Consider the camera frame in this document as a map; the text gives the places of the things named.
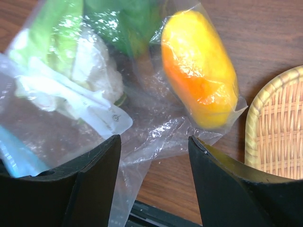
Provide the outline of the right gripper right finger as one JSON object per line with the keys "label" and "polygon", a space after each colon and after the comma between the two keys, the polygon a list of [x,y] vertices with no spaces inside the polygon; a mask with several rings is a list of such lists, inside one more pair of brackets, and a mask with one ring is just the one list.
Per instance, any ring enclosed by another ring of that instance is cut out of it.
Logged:
{"label": "right gripper right finger", "polygon": [[188,152],[204,227],[301,227],[303,182],[259,171],[199,138]]}

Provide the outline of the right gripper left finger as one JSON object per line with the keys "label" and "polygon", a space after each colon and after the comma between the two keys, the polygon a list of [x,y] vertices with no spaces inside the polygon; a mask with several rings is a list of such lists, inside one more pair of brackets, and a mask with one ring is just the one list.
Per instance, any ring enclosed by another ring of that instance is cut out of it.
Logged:
{"label": "right gripper left finger", "polygon": [[38,176],[13,178],[0,168],[3,227],[106,227],[121,154],[114,135]]}

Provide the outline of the clear zip top bag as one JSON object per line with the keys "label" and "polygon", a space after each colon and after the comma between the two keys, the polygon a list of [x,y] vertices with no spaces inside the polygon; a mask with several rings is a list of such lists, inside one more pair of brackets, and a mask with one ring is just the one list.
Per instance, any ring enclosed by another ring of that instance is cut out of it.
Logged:
{"label": "clear zip top bag", "polygon": [[0,56],[0,224],[123,227],[156,159],[247,108],[198,0],[41,0]]}

